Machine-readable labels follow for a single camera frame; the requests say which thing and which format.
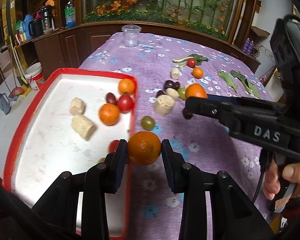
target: tofu piece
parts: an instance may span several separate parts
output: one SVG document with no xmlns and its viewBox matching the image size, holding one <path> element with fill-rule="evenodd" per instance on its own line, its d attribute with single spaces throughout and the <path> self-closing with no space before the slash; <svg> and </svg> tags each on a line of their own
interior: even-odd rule
<svg viewBox="0 0 300 240">
<path fill-rule="evenodd" d="M 77 115 L 83 114 L 85 110 L 85 104 L 80 98 L 74 98 L 70 103 L 70 114 Z"/>
<path fill-rule="evenodd" d="M 171 69 L 170 76 L 171 76 L 172 79 L 179 79 L 179 76 L 180 76 L 180 70 L 179 70 L 177 67 L 172 68 L 172 69 Z"/>
<path fill-rule="evenodd" d="M 160 114 L 162 116 L 165 116 L 169 114 L 174 106 L 174 99 L 172 97 L 169 97 L 167 95 L 161 95 L 158 96 L 153 103 L 153 111 L 156 114 Z"/>
<path fill-rule="evenodd" d="M 168 95 L 169 97 L 172 97 L 174 100 L 179 98 L 179 93 L 173 88 L 167 88 L 166 95 Z"/>
<path fill-rule="evenodd" d="M 89 140 L 90 136 L 96 130 L 96 126 L 94 125 L 94 123 L 82 114 L 77 114 L 72 117 L 71 127 L 84 140 Z"/>
</svg>

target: orange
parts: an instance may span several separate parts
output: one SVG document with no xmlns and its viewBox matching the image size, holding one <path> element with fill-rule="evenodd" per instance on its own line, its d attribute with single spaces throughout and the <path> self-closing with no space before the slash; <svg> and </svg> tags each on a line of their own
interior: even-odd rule
<svg viewBox="0 0 300 240">
<path fill-rule="evenodd" d="M 135 90 L 135 85 L 131 79 L 125 78 L 119 82 L 118 90 L 120 94 L 128 94 L 131 95 Z"/>
<path fill-rule="evenodd" d="M 204 90 L 204 88 L 197 83 L 194 83 L 187 87 L 185 97 L 186 97 L 186 99 L 188 99 L 189 97 L 208 98 L 207 93 Z"/>
<path fill-rule="evenodd" d="M 194 67 L 192 70 L 192 75 L 195 78 L 202 78 L 203 77 L 203 70 L 199 67 Z"/>
<path fill-rule="evenodd" d="M 150 131 L 140 131 L 128 141 L 128 156 L 138 165 L 150 165 L 160 156 L 161 142 L 158 136 Z"/>
<path fill-rule="evenodd" d="M 99 109 L 100 120 L 106 125 L 113 125 L 119 120 L 119 108 L 111 103 L 106 103 Z"/>
</svg>

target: plastic tray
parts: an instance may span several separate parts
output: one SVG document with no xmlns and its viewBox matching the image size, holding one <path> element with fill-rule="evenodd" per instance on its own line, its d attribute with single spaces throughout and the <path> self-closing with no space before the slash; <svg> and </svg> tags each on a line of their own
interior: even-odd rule
<svg viewBox="0 0 300 240">
<path fill-rule="evenodd" d="M 83 69 L 58 69 L 46 81 L 30 104 L 12 139 L 3 173 L 3 186 L 32 207 L 63 171 L 86 172 L 108 153 L 112 140 L 133 134 L 135 107 L 120 115 L 112 126 L 104 125 L 98 110 L 108 92 L 119 97 L 118 82 L 134 77 L 120 73 Z M 72 98 L 86 104 L 84 115 L 97 127 L 88 141 L 70 126 Z M 134 102 L 137 89 L 132 95 Z M 124 170 L 121 187 L 115 195 L 106 194 L 110 237 L 126 235 L 130 202 L 130 165 Z M 77 227 L 81 226 L 82 193 L 79 196 Z"/>
</svg>

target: white bucket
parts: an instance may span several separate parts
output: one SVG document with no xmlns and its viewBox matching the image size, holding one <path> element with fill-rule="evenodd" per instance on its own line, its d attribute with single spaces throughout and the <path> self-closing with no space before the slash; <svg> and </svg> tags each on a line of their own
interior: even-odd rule
<svg viewBox="0 0 300 240">
<path fill-rule="evenodd" d="M 33 90 L 39 90 L 45 82 L 41 63 L 38 62 L 28 67 L 25 72 L 25 78 Z"/>
</svg>

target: floral tablecloth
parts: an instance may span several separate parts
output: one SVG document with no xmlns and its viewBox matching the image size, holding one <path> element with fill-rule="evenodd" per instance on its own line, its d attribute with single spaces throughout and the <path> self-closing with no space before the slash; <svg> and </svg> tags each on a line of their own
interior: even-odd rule
<svg viewBox="0 0 300 240">
<path fill-rule="evenodd" d="M 138 79 L 139 91 L 135 132 L 143 130 L 140 120 L 149 115 L 156 121 L 153 132 L 160 140 L 169 139 L 174 151 L 202 171 L 217 173 L 227 171 L 245 193 L 252 198 L 260 175 L 260 147 L 230 138 L 227 128 L 215 119 L 194 115 L 184 119 L 181 111 L 185 102 L 176 101 L 173 111 L 165 117 L 155 114 L 152 103 L 157 91 L 170 78 L 175 67 L 173 58 L 183 58 L 197 53 L 209 58 L 200 66 L 202 79 L 194 79 L 191 68 L 180 71 L 182 85 L 199 83 L 208 94 L 253 97 L 248 95 L 242 83 L 234 90 L 218 76 L 218 71 L 240 71 L 259 89 L 262 99 L 271 100 L 263 85 L 240 60 L 208 47 L 175 38 L 141 33 L 138 46 L 126 48 L 122 33 L 115 33 L 92 53 L 80 68 L 127 73 Z M 259 194 L 256 207 L 266 219 L 266 199 Z M 127 239 L 178 239 L 183 194 L 174 195 L 168 187 L 162 158 L 149 166 L 133 166 L 130 222 Z M 208 238 L 212 239 L 211 212 L 208 210 Z"/>
</svg>

